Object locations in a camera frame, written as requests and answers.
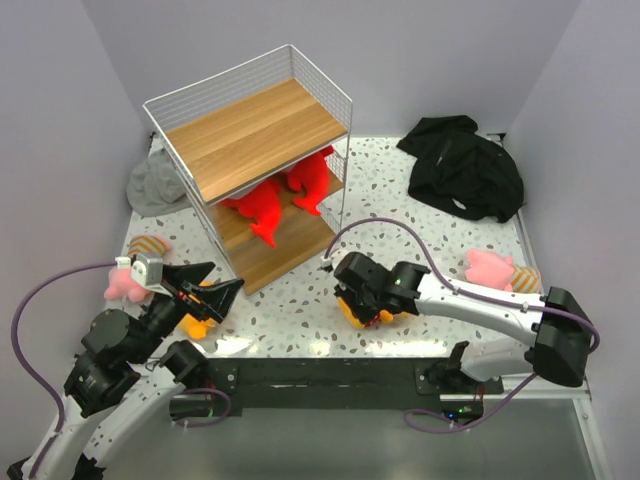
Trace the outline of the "yellow plush red dotted dress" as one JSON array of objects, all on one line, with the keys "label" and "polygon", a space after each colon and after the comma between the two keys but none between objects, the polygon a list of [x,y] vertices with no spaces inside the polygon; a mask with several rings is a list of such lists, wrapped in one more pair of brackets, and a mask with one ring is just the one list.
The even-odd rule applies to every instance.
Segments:
[{"label": "yellow plush red dotted dress", "polygon": [[394,320],[394,316],[386,310],[375,313],[356,313],[342,297],[337,298],[337,305],[344,317],[357,329],[370,328],[379,323],[390,324]]}]

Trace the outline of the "red shark plush front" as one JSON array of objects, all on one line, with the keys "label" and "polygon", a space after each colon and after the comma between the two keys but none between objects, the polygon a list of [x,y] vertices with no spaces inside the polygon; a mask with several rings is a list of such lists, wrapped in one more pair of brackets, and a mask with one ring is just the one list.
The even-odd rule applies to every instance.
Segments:
[{"label": "red shark plush front", "polygon": [[275,232],[281,220],[280,186],[271,178],[261,182],[246,195],[228,198],[221,202],[224,207],[235,209],[245,218],[252,219],[252,232],[269,247],[275,248]]}]

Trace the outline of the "red shark plush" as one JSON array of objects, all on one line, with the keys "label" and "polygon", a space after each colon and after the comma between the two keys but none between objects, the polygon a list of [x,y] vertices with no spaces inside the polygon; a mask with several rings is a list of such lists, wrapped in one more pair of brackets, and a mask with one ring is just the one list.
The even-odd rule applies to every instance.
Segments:
[{"label": "red shark plush", "polygon": [[245,218],[252,219],[252,232],[269,247],[275,248],[275,232],[281,220],[280,186],[271,178],[261,182],[246,195],[228,198],[221,202],[224,207],[235,209]]},{"label": "red shark plush", "polygon": [[334,153],[329,145],[297,162],[285,173],[288,187],[294,192],[304,192],[293,203],[313,216],[320,216],[319,203],[329,192],[329,168],[326,158]]}]

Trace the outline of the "red shark plush back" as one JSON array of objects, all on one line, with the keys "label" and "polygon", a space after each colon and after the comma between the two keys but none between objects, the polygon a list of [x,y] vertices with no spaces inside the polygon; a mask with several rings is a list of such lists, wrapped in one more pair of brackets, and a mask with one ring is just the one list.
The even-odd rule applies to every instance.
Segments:
[{"label": "red shark plush back", "polygon": [[288,187],[294,192],[304,192],[293,203],[313,216],[320,216],[319,203],[329,192],[329,168],[326,158],[334,153],[329,145],[297,162],[285,173]]}]

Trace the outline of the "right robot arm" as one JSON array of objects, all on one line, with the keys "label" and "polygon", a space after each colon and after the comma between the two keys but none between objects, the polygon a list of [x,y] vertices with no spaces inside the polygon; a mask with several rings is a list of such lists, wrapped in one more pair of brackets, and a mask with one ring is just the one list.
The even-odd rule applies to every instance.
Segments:
[{"label": "right robot arm", "polygon": [[456,344],[427,372],[429,380],[459,393],[495,377],[535,374],[563,387],[583,385],[597,344],[593,324],[573,296],[553,288],[547,295],[511,293],[447,279],[433,268],[399,262],[387,269],[360,252],[323,258],[336,280],[344,315],[369,326],[401,314],[447,317],[499,333],[494,341]]}]

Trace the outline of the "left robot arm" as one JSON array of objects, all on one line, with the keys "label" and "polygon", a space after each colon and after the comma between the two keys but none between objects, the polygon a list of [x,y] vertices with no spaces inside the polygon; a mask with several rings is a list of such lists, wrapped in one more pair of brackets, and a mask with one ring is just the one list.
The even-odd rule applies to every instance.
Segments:
[{"label": "left robot arm", "polygon": [[151,291],[151,303],[139,317],[106,309],[83,336],[61,392],[57,392],[25,358],[18,324],[34,287],[19,303],[11,324],[11,344],[22,368],[54,399],[57,418],[36,451],[7,469],[11,479],[100,479],[110,454],[162,405],[181,393],[209,394],[225,403],[210,419],[221,423],[231,412],[228,393],[209,383],[208,359],[189,340],[172,343],[157,363],[157,371],[142,380],[136,365],[144,365],[177,327],[191,315],[197,321],[224,321],[244,285],[234,278],[212,286],[203,280],[212,262],[166,265],[154,254],[120,256],[110,262],[138,286]]}]

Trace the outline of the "yellow plush near left arm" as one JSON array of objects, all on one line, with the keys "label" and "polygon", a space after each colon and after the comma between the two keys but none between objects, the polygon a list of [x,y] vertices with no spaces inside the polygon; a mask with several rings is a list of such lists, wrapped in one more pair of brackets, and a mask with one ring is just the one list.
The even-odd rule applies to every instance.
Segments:
[{"label": "yellow plush near left arm", "polygon": [[199,318],[188,313],[179,322],[178,327],[192,340],[198,341],[205,339],[209,331],[217,325],[218,322],[213,317]]}]

